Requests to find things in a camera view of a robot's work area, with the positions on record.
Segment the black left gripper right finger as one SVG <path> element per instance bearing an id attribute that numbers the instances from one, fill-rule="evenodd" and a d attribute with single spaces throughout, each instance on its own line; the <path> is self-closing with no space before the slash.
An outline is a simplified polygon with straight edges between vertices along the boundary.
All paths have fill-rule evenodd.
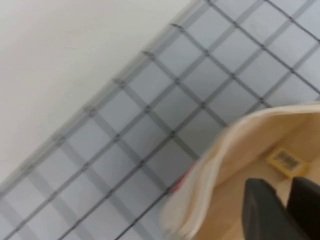
<path id="1" fill-rule="evenodd" d="M 320 186 L 318 184 L 304 177 L 293 178 L 286 209 L 309 239 L 320 239 Z"/>

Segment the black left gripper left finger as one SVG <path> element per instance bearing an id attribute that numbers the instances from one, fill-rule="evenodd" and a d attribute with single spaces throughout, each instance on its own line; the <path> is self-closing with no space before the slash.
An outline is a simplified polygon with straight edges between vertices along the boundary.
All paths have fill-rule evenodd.
<path id="1" fill-rule="evenodd" d="M 243 198 L 245 240 L 301 240 L 302 231 L 289 216 L 275 189 L 265 180 L 249 178 Z"/>

